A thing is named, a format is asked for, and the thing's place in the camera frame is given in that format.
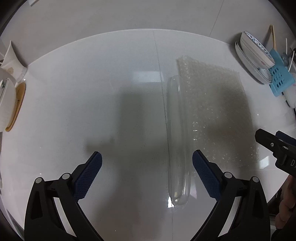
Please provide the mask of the person right hand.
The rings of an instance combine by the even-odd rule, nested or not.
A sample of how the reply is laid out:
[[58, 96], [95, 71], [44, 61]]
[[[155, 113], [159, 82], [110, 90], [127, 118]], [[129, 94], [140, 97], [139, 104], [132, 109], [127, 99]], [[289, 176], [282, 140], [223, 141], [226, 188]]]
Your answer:
[[279, 205], [279, 213], [275, 217], [275, 226], [277, 229], [282, 229], [292, 216], [290, 210], [295, 206], [292, 183], [293, 176], [289, 175], [282, 186], [282, 200]]

